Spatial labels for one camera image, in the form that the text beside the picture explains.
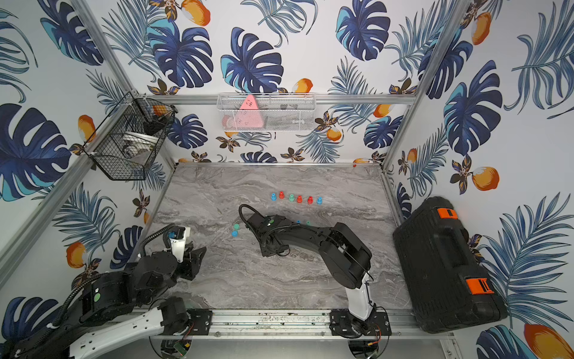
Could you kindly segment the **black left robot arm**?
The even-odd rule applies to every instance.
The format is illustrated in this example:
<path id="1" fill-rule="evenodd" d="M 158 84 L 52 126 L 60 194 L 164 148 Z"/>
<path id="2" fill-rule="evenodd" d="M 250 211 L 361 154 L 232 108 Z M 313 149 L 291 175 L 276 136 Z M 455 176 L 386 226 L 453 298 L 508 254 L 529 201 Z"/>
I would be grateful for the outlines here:
<path id="1" fill-rule="evenodd" d="M 92 275 L 62 303 L 12 299 L 1 324 L 1 357 L 70 358 L 71 346 L 90 328 L 152 304 L 180 278 L 193 280 L 205 254 L 206 248 L 188 248 L 181 261 L 169 251 L 146 255 L 122 271 Z"/>

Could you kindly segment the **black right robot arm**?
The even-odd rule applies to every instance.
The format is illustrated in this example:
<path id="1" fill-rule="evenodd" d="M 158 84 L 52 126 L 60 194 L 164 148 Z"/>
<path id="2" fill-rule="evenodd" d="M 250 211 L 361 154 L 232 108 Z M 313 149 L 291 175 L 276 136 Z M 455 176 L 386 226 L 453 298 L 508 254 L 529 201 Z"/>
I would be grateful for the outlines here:
<path id="1" fill-rule="evenodd" d="M 348 339 L 373 334 L 375 304 L 369 293 L 372 253 L 358 236 L 340 222 L 333 227 L 313 227 L 280 215 L 253 214 L 245 222 L 257 239 L 263 257 L 287 256 L 293 247 L 318 254 L 337 283 L 345 287 L 348 309 L 330 329 Z"/>

